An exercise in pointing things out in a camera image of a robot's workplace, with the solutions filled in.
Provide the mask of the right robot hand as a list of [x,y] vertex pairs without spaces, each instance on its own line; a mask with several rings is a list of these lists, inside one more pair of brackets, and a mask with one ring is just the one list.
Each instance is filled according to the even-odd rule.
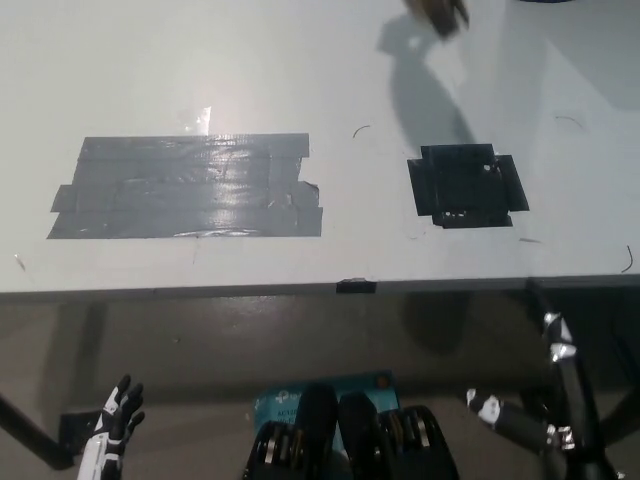
[[466,404],[496,434],[525,449],[539,453],[551,445],[548,427],[515,404],[477,389],[467,390]]

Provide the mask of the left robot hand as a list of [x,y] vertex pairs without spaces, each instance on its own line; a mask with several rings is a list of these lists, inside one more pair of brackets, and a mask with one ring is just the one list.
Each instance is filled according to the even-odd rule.
[[111,441],[126,444],[134,430],[145,418],[141,411],[143,404],[143,385],[131,384],[130,375],[125,375],[111,391],[105,402],[93,436],[102,436]]

